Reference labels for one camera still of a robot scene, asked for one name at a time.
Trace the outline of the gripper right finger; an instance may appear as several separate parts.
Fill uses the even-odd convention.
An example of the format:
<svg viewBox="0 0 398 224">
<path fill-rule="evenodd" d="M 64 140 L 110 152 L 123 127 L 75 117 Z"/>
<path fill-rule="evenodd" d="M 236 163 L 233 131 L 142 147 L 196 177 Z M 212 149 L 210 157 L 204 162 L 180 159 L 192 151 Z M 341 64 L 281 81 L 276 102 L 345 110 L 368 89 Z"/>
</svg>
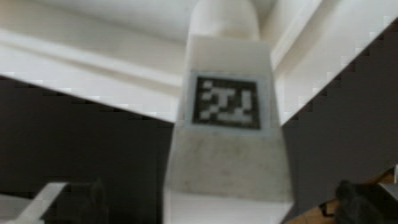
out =
<svg viewBox="0 0 398 224">
<path fill-rule="evenodd" d="M 320 211 L 332 224 L 398 224 L 398 167 L 366 183 L 343 180 Z"/>
</svg>

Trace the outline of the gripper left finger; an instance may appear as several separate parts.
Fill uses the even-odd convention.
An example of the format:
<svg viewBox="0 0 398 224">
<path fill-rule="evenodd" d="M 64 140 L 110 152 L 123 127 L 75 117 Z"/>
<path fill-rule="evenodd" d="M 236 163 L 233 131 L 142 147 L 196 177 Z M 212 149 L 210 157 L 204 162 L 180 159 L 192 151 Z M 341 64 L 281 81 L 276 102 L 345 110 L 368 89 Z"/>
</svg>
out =
<svg viewBox="0 0 398 224">
<path fill-rule="evenodd" d="M 50 182 L 32 198 L 0 193 L 0 224 L 109 224 L 101 182 Z"/>
</svg>

